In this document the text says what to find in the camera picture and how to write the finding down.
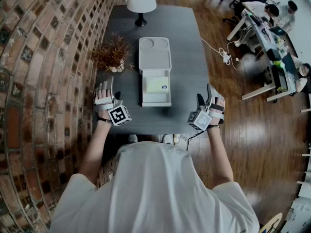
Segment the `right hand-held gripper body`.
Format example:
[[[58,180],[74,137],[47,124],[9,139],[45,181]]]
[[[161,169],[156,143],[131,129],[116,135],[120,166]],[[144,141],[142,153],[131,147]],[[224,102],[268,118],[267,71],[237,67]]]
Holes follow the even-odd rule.
[[[220,111],[216,111],[213,109],[213,103],[216,97],[220,97],[222,99],[223,96],[220,95],[215,88],[211,86],[212,91],[212,103],[210,106],[206,106],[205,110],[198,110],[190,112],[187,123],[192,126],[196,130],[206,131],[209,128],[219,127],[220,124],[224,123],[224,113],[220,113]]]

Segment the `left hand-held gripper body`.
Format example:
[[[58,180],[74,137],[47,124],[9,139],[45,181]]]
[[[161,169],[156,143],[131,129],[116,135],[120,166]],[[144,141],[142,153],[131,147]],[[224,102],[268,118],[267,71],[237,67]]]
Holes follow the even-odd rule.
[[[94,111],[107,111],[109,116],[109,119],[98,117],[97,120],[113,124],[114,126],[120,126],[131,121],[131,116],[122,102],[121,100],[119,104],[115,104],[114,96],[94,101]]]

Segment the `person's left hand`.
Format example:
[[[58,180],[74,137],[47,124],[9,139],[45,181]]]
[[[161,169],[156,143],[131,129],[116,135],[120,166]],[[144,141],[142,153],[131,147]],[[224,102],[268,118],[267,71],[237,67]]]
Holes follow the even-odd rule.
[[[95,89],[94,100],[97,101],[108,97],[111,97],[111,91],[110,89],[107,89],[107,81],[104,81]]]

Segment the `person's right hand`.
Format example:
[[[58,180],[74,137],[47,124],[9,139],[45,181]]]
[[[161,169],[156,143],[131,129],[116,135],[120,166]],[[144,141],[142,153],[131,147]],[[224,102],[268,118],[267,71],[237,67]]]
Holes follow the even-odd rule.
[[[222,113],[225,109],[225,100],[220,97],[216,97],[213,103],[213,109]]]

